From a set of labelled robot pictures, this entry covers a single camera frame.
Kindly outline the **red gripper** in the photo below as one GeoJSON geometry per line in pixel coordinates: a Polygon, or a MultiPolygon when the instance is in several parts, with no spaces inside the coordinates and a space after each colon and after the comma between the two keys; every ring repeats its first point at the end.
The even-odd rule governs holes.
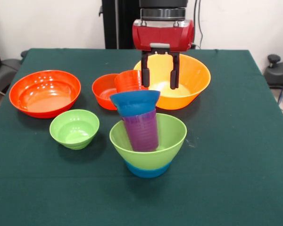
{"type": "Polygon", "coordinates": [[[150,86],[150,71],[147,65],[149,52],[155,48],[171,51],[173,69],[170,73],[170,88],[179,88],[180,58],[178,52],[190,49],[194,38],[194,22],[183,21],[144,21],[136,19],[132,26],[133,42],[141,52],[141,82],[150,86]]]}

